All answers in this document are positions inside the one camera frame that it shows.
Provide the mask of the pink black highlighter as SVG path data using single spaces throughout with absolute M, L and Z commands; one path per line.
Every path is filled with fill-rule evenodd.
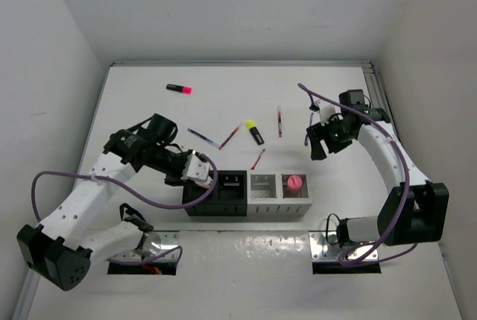
M 186 86 L 180 86 L 176 84 L 167 84 L 166 89 L 173 91 L 173 92 L 179 92 L 183 94 L 190 95 L 192 93 L 192 88 L 191 87 L 186 87 Z

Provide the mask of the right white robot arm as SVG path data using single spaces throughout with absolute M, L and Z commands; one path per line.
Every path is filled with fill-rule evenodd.
M 319 120 L 306 130 L 311 158 L 325 160 L 358 142 L 388 191 L 377 216 L 340 220 L 338 244 L 379 242 L 394 246 L 439 241 L 449 202 L 447 187 L 418 169 L 397 139 L 389 115 L 367 103 L 362 90 L 347 90 L 338 98 L 327 107 L 312 100 L 310 109 Z

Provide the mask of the pink tape roll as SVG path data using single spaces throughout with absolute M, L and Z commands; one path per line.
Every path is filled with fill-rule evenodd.
M 284 196 L 286 198 L 297 198 L 303 187 L 303 180 L 299 175 L 290 175 L 286 181 Z

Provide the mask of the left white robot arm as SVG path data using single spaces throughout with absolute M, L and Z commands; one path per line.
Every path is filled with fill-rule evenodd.
M 131 189 L 127 182 L 147 167 L 165 175 L 165 183 L 210 182 L 209 163 L 194 150 L 174 144 L 177 125 L 154 114 L 110 135 L 95 164 L 85 175 L 75 175 L 78 185 L 34 226 L 24 225 L 16 235 L 28 267 L 63 291 L 74 289 L 96 263 L 111 260 L 123 251 L 144 251 L 153 226 L 130 206 L 121 206 L 118 225 L 94 235 L 86 230 L 123 189 L 154 207 L 169 210 L 182 204 L 159 204 Z

